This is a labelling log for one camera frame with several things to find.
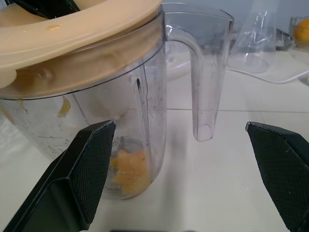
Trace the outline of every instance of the white countertop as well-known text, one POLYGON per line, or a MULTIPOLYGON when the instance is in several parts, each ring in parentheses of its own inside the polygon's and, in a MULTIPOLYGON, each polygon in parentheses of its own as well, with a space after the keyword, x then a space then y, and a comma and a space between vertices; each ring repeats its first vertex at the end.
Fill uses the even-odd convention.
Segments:
MULTIPOLYGON (((287 55, 280 53, 276 65, 282 66, 281 74, 272 77, 285 79, 285 62, 294 74, 306 71, 306 65, 287 55)), ((91 232, 287 231, 264 188, 245 126, 248 121, 271 124, 309 141, 309 87, 299 81, 272 85, 228 72, 215 137, 198 143, 192 133, 190 85, 188 74, 168 82, 167 148, 158 178, 134 199, 101 201, 91 232)), ((6 151, 0 155, 1 230, 49 162, 8 121, 0 120, 0 129, 0 150, 6 151)))

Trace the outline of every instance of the glass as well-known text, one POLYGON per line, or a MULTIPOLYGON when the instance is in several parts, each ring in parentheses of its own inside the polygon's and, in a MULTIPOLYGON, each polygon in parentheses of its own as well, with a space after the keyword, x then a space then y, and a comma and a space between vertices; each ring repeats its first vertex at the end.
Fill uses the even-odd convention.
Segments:
POLYGON ((273 64, 276 52, 276 13, 280 0, 255 0, 230 52, 228 67, 262 73, 273 64))
POLYGON ((293 35, 295 44, 289 52, 296 60, 309 64, 309 26, 299 25, 304 21, 308 22, 309 16, 290 19, 290 35, 293 35))
MULTIPOLYGON (((150 24, 161 28, 153 49, 95 85, 52 96, 0 100, 7 118, 52 160, 66 150, 79 130, 113 119, 117 128, 103 191, 106 199, 134 197, 147 189, 160 172, 167 128, 166 41, 186 44, 190 50, 194 136, 198 141, 213 137, 233 18, 203 5, 165 3, 155 19, 137 30, 150 24), (204 22, 203 26, 197 27, 200 22, 204 22)), ((78 70, 89 60, 78 57, 108 43, 112 41, 59 57, 63 61, 61 69, 80 75, 78 70), (76 56, 75 65, 65 62, 68 56, 76 56)), ((38 75, 48 82, 55 70, 49 72, 45 64, 18 72, 38 75)))

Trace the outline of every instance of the white wall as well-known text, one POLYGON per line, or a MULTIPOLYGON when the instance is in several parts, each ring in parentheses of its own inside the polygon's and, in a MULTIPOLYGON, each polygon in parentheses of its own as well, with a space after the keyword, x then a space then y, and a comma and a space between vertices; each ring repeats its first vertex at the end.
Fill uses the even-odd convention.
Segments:
MULTIPOLYGON (((182 0, 164 0, 165 2, 181 2, 182 0)), ((243 20, 251 10, 253 0, 192 0, 220 8, 235 19, 243 20)), ((309 16, 309 0, 281 0, 277 12, 277 27, 288 31, 291 16, 309 16)))

